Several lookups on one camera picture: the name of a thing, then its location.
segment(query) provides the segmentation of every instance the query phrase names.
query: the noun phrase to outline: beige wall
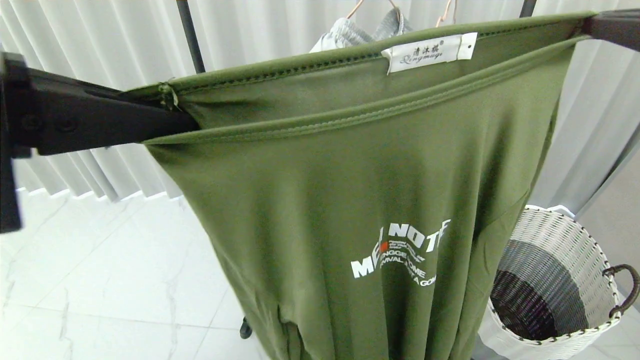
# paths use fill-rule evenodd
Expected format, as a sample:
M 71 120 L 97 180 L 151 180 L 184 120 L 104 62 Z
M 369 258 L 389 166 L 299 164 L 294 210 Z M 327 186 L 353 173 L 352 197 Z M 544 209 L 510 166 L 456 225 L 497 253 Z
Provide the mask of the beige wall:
M 625 263 L 640 271 L 640 143 L 576 219 L 600 244 L 612 265 Z M 627 272 L 616 276 L 624 294 L 631 290 L 630 278 Z

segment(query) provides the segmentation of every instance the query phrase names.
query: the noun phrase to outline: marble floor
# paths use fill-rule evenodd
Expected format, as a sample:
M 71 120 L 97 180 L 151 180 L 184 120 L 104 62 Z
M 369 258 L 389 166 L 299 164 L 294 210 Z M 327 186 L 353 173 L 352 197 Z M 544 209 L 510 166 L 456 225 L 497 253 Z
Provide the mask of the marble floor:
M 268 360 L 183 198 L 20 192 L 0 237 L 2 360 Z M 640 359 L 640 315 L 576 360 Z

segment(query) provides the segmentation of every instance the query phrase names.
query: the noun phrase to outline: wicker basket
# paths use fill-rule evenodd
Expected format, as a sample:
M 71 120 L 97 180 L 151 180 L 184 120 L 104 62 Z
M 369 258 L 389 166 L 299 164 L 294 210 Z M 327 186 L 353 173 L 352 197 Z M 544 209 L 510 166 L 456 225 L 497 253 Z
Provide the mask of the wicker basket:
M 614 274 L 634 289 L 620 303 Z M 527 206 L 500 260 L 479 337 L 492 359 L 568 359 L 620 322 L 638 294 L 572 218 Z M 474 353 L 475 360 L 483 360 Z

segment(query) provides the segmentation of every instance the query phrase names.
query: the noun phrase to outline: brand logo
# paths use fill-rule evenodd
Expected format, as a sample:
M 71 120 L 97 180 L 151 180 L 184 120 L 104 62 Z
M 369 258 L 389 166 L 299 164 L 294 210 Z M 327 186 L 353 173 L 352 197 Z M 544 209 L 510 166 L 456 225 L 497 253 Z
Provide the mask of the brand logo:
M 436 277 L 426 279 L 426 272 L 420 269 L 419 264 L 425 260 L 420 253 L 433 252 L 438 248 L 440 239 L 450 222 L 451 219 L 443 221 L 440 229 L 428 236 L 423 235 L 410 224 L 391 223 L 387 234 L 397 239 L 387 241 L 383 241 L 385 228 L 381 227 L 378 241 L 375 243 L 371 255 L 362 261 L 351 262 L 353 277 L 358 279 L 373 273 L 378 268 L 378 263 L 380 267 L 387 263 L 401 263 L 405 265 L 413 281 L 418 285 L 429 286 L 433 284 Z
M 413 50 L 413 54 L 404 55 L 402 59 L 400 59 L 400 63 L 414 65 L 425 59 L 436 60 L 442 56 L 440 49 L 441 45 L 444 45 L 444 40 L 440 40 L 439 43 L 433 45 L 429 44 L 426 46 L 416 47 Z

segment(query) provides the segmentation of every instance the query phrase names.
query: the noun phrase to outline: black caster wheel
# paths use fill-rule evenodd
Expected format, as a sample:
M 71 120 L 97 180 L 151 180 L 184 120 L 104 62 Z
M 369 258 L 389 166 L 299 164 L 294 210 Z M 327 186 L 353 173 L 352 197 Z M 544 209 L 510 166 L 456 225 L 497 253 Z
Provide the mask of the black caster wheel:
M 251 330 L 251 327 L 249 326 L 249 322 L 246 321 L 246 318 L 243 318 L 242 326 L 240 326 L 240 337 L 242 339 L 248 339 L 252 333 L 253 333 L 253 330 Z

